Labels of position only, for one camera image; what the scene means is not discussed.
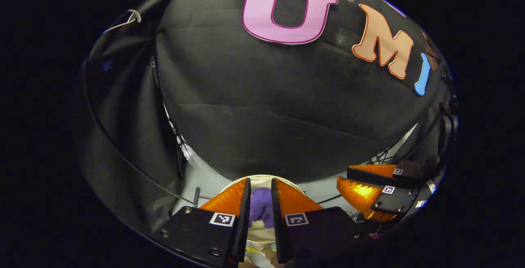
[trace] purple object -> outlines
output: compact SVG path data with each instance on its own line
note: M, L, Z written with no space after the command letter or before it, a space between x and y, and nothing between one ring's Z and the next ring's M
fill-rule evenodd
M248 226L252 222L263 221L265 228L274 226L274 210L272 208L272 193L270 188L257 188L251 192L250 216Z

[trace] black cable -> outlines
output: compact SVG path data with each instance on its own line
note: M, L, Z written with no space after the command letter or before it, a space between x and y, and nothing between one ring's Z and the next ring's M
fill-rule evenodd
M432 121L431 125L428 127L427 131L425 132L425 134L421 137L421 139L408 152L406 152L405 155L401 156L399 160L405 160L409 158L412 154L414 154L414 152L416 152L416 150L426 141L426 138L428 137L428 135L430 135L430 133L432 132L434 127L438 124L440 119L441 119L441 113L438 112L436 114L436 117Z
M166 102L164 101L164 97L162 95L162 90L161 90L161 81L160 81L160 78L159 78L159 64L156 60L156 53L157 53L157 30L159 29L159 21L160 20L157 20L156 22L156 25L155 25L155 34L154 34L154 40L153 40L153 45L154 45L154 55L153 57L151 58L152 60L152 71L153 71L153 74L156 78L156 81L157 81L157 89L159 91L159 96L162 100L162 104L164 106L164 109L165 109L165 112L167 114L167 119L168 121L173 125L173 130L175 131L175 140L176 142L178 143L178 140L177 140L177 137L180 139L180 144L179 144L179 148L176 150L176 155L177 155L177 160L178 160L178 176L180 178L180 180L184 180L184 173L182 173L182 158L184 156L184 153L182 152L182 145L186 144L186 141L182 138L182 134L180 133L180 131L178 131L178 128L177 128L177 125L175 124L174 121L171 120L171 116L169 115L169 112L167 112L167 107L166 107Z
M394 146L395 146L398 142L399 142L399 140L398 140L398 141L395 141L390 147L388 147L386 150L384 150L381 154L375 156L375 160L374 160L374 161L372 161L372 159L370 159L369 162L367 163L367 165L372 165L372 164L374 164L374 163L376 163L376 162L383 162L382 164L384 164L384 163L386 162L387 159L390 159L390 158L392 158L393 156L385 157L385 158L383 158L383 159L381 159L381 157L383 157L385 154L388 155L388 152L389 152L390 150L392 150L392 148L394 148Z
M150 182L152 182L153 184L155 184L156 186L158 186L159 188L161 188L162 190L166 191L167 193L179 198L179 199L182 199L186 202L189 202L191 204L193 204L193 201L190 201L188 199L185 199L184 197L182 196L179 196L179 195L176 195L175 193L172 193L171 191L169 191L168 189L165 189L163 186L161 186L160 184L158 184L157 182L155 182L154 179L152 179L150 176L148 176L148 174L146 174L145 172L143 172L141 169L139 169L136 165L134 165L131 161L129 161L125 156L124 154L122 154L122 152L120 152L120 150L117 148L117 146L115 145L115 143L113 142L113 139L111 139L109 133L107 133L107 131L105 130L102 122L100 121L100 119L98 118L98 116L94 113L93 109L92 109L92 106L91 106L91 102L90 102L90 99L89 99L89 95L88 95L88 88L87 88L87 73L88 73L88 69L89 69L89 57L91 56L91 54L88 55L88 57L86 58L86 68L84 70L84 82L82 84L82 87L83 87L83 90L84 90L84 97L86 98L86 104L88 106L88 109L89 109L89 112L91 114L91 116L93 117L93 119L95 120L95 122L97 123L99 129L103 132L104 136L106 137L106 139L109 141L109 143L111 144L111 146L113 147L113 149L117 152L118 155L120 155L120 157L126 162L128 163L128 165L130 165L131 168L133 168L135 171L137 171L138 173L140 173L142 176L144 176L146 179L148 179Z
M334 197L332 197L332 198L328 198L328 199L326 199L326 200L323 200L323 201L321 201L321 202L318 202L317 204L321 204L321 203L329 202L329 201L332 201L332 200L334 200L334 199L338 199L339 197L341 197L341 195L336 195L336 196L334 196Z
M455 126L452 126L452 131L450 132L447 148L443 152L442 156L439 156L439 162L429 171L424 177L423 180L433 179L448 165L452 159L452 152L454 151L454 145L456 143L457 137L457 117L447 115L450 119L450 122L455 123Z

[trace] orange letter m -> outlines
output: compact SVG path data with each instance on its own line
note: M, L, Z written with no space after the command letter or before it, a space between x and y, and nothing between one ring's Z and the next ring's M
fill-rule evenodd
M390 27L380 12L365 4L360 4L359 7L366 13L366 26L360 44L354 45L352 52L365 61L373 62L377 57L374 52L377 42L379 43L379 64L384 66L395 56L394 61L388 64L388 71L399 79L405 78L406 65L409 62L410 50L414 41L402 30L392 38Z

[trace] black fabric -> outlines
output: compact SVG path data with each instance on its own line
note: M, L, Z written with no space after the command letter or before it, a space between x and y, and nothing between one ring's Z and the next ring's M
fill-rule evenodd
M395 143L435 102L414 91L426 40L383 0L338 0L323 34L304 45L263 41L242 26L244 0L172 0L157 31L159 83L170 116L195 152L227 179L273 174L307 182L343 172ZM392 34L414 40L400 80L352 53L367 4ZM274 21L293 27L306 0L277 0Z
M165 0L140 6L142 23L104 33L82 66L73 98L73 134L88 184L118 218L151 234L168 218L176 198L141 176L118 156L89 113L82 93L86 77L92 109L120 152L161 186L180 193L178 145L169 127L151 59L159 8ZM127 20L123 14L113 25Z

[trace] wire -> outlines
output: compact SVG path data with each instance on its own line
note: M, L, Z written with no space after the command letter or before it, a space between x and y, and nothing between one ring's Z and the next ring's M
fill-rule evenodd
M392 158L392 156L390 157L385 157L383 159L381 159L382 156L384 156L385 154L388 155L388 152L394 148L394 146L398 143L399 141L395 142L394 144L392 144L390 147L386 148L385 151L383 151L381 154L375 156L375 160L372 161L371 159L369 160L369 165L372 165L373 163L376 163L376 162L382 162L381 165L383 165L384 163L386 163L386 160Z
M155 35L155 53L156 53L156 35ZM164 97L162 96L162 90L161 90L161 81L160 81L160 78L159 78L159 64L157 64L157 60L156 60L156 55L153 55L153 57L151 58L151 65L152 65L152 71L153 71L153 75L154 77L156 78L156 82L157 82L157 88L159 90L159 96L162 100L162 105L164 106L164 111L166 112L166 116L167 116L167 120L170 124L170 126L172 127L172 130L175 132L175 140L178 144L178 147L180 149L180 152L178 152L178 149L176 150L176 154L177 154L177 160L178 160L178 176L180 177L180 180L184 180L184 173L182 173L182 157L184 156L184 152L182 151L182 145L186 144L186 141L185 139L182 138L182 134L178 131L178 128L177 128L177 125L175 124L174 121L171 120L171 117L169 116L169 113L167 112L167 107L166 107L166 103L164 101Z
M82 84L82 87L83 87L83 90L84 90L84 97L86 98L86 104L88 106L88 109L89 109L89 112L91 114L91 116L93 117L93 119L95 120L95 122L97 123L99 129L103 132L104 136L106 137L106 139L109 141L109 143L111 144L111 146L113 147L113 149L117 152L118 155L120 155L120 157L126 162L128 163L128 165L130 165L130 167L132 169L134 169L135 171L137 171L139 174L141 174L142 176L144 176L147 180L149 180L150 182L152 182L153 184L155 184L156 186L158 186L160 189L166 191L167 193L173 195L174 197L177 197L179 199L182 199L186 202L189 202L191 204L193 204L193 201L189 200L189 199L185 199L184 197L180 196L180 195L176 195L175 193L172 193L171 191L169 191L168 189L164 188L163 186L161 186L160 184L158 184L157 182L155 182L154 179L152 179L150 176L148 176L148 174L146 174L145 172L143 172L141 169L139 169L136 165L134 165L131 161L129 161L125 156L124 154L122 154L122 152L120 152L120 150L117 148L117 146L115 145L115 143L113 142L113 139L111 139L109 133L107 133L107 131L105 130L102 122L100 121L100 119L98 118L98 116L94 113L93 109L92 109L92 106L91 106L91 102L89 100L89 95L88 95L88 88L87 88L87 71L88 71L88 68L89 68L89 57L91 56L91 54L88 55L87 59L86 59L86 68L84 70L84 80L83 80L83 84Z
M130 24L130 23L133 23L135 21L137 21L138 23L140 23L142 21L142 18L140 17L140 14L139 12L137 12L136 10L133 10L133 9L128 9L128 12L131 12L131 16L129 17L128 21L126 23L122 23L120 25L116 25L115 27L111 27L109 28L108 30L104 31L103 33L106 33L108 31L111 31L113 29L116 29L116 28L119 28L119 27L122 27L123 25L127 25L127 24ZM133 18L133 15L136 15L137 16L137 19L131 19Z
M323 200L323 201L321 201L321 202L318 202L317 204L321 204L321 203L329 202L329 201L332 201L332 200L334 200L334 199L338 199L339 197L341 197L341 195L336 195L336 196L334 196L334 197L332 197L332 198L328 198L328 199L326 199L326 200Z
M401 156L399 160L405 160L408 157L410 157L412 154L414 154L414 152L416 152L416 150L426 141L428 135L430 135L430 133L432 132L434 127L438 124L440 119L441 119L441 113L438 112L436 114L436 117L432 121L431 125L428 127L427 131L425 132L425 134L419 139L419 141L408 152L405 153L405 155Z

